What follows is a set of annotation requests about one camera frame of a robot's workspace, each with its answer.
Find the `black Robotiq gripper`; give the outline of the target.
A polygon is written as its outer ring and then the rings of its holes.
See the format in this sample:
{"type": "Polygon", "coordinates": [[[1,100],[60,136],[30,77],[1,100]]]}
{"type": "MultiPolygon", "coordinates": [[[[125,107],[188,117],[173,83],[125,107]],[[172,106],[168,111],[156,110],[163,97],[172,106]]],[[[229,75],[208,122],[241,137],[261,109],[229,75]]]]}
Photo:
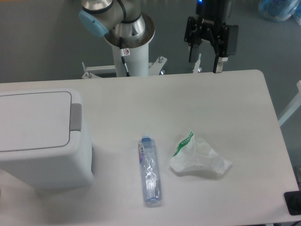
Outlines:
{"type": "Polygon", "coordinates": [[[228,60],[227,47],[232,42],[232,26],[226,24],[230,16],[230,0],[197,0],[197,17],[188,17],[184,41],[189,46],[189,62],[195,63],[203,40],[211,43],[215,52],[213,73],[221,73],[228,60]]]}

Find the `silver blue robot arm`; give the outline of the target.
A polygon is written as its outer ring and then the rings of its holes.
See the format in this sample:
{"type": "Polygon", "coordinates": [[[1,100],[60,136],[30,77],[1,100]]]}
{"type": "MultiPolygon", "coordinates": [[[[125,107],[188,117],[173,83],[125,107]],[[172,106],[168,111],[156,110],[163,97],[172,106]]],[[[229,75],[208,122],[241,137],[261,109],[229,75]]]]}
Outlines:
{"type": "MultiPolygon", "coordinates": [[[[139,0],[83,0],[79,19],[93,35],[111,45],[118,77],[148,76],[149,43],[155,35],[152,19],[141,11],[139,0]]],[[[196,16],[188,17],[184,41],[189,46],[189,62],[199,70],[199,46],[208,41],[214,49],[214,73],[237,50],[238,26],[227,25],[232,1],[197,0],[196,16]]]]}

